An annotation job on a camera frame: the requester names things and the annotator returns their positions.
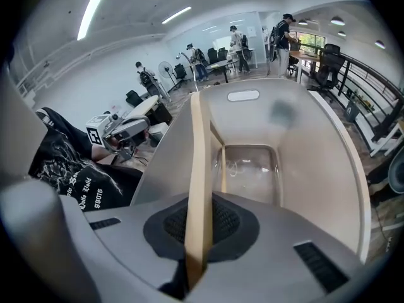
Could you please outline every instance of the black metal railing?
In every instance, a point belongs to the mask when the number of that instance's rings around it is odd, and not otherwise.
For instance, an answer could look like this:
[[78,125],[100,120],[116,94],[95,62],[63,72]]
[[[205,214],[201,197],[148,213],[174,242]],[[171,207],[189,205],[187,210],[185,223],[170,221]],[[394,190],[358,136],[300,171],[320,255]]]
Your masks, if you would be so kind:
[[[300,49],[301,46],[312,47],[316,54],[323,50],[320,46],[301,44]],[[345,62],[338,73],[339,86],[335,90],[338,91],[335,97],[343,107],[349,101],[357,104],[374,133],[372,141],[378,141],[391,131],[393,123],[398,119],[404,105],[404,95],[390,80],[370,66],[346,54],[340,55]],[[305,65],[310,68],[309,76],[314,78],[320,64],[306,61]],[[346,101],[341,102],[339,97],[345,97]]]

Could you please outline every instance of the gray floor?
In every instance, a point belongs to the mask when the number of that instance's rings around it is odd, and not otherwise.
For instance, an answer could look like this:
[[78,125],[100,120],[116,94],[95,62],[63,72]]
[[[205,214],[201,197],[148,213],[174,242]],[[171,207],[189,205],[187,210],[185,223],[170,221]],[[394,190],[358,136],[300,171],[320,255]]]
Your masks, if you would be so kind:
[[[231,73],[227,74],[229,82],[250,80],[253,78],[267,78],[266,75],[267,67],[265,66],[265,64],[261,65],[258,69],[252,67],[253,66],[251,66],[251,73],[249,74],[242,74],[238,73],[238,71],[234,72],[232,70]],[[276,77],[277,75],[278,75],[278,64],[274,62],[271,66],[271,73],[269,77]],[[296,80],[294,75],[288,76],[287,78],[289,80]],[[224,75],[223,74],[215,75],[214,73],[211,73],[210,80],[207,82],[198,83],[198,86],[202,88],[204,85],[205,86],[207,84],[212,85],[215,82],[225,84]],[[311,84],[311,81],[307,76],[302,75],[302,84],[309,86]],[[167,109],[169,110],[169,112],[172,114],[173,117],[175,117],[179,113],[184,102],[188,100],[188,98],[190,97],[189,93],[193,92],[194,90],[195,90],[194,85],[191,83],[187,83],[186,85],[182,85],[180,89],[176,91],[170,91],[172,102],[170,104],[167,104]],[[373,168],[377,167],[381,162],[383,162],[385,157],[383,156],[382,153],[376,155],[373,158],[370,157],[369,150],[367,149],[367,146],[364,143],[364,140],[362,139],[358,129],[356,128],[355,124],[347,122],[345,120],[343,116],[343,109],[340,107],[338,102],[333,102],[330,104],[330,106],[336,112],[337,116],[341,119],[350,137],[352,138],[352,141],[362,161],[362,165],[364,166],[365,173],[366,174],[369,173]],[[153,157],[154,151],[155,148],[151,147],[149,142],[146,142],[138,147],[138,152],[135,156],[144,157],[150,161]],[[146,168],[143,164],[139,162],[139,160],[136,159],[132,159],[119,165],[133,167],[136,169],[140,169],[142,171],[144,171],[144,169]],[[245,166],[244,167],[245,169],[250,169],[248,165],[243,166]],[[396,218],[396,215],[402,212],[404,212],[404,195],[385,201],[381,203],[377,208],[372,208],[371,246],[369,248],[369,255],[367,261],[372,261],[375,258],[380,257],[386,252],[386,250],[391,250],[391,248],[394,246],[394,243],[398,239],[400,231],[403,228],[397,228],[382,232],[381,227],[394,225],[396,223],[404,221],[403,217]]]

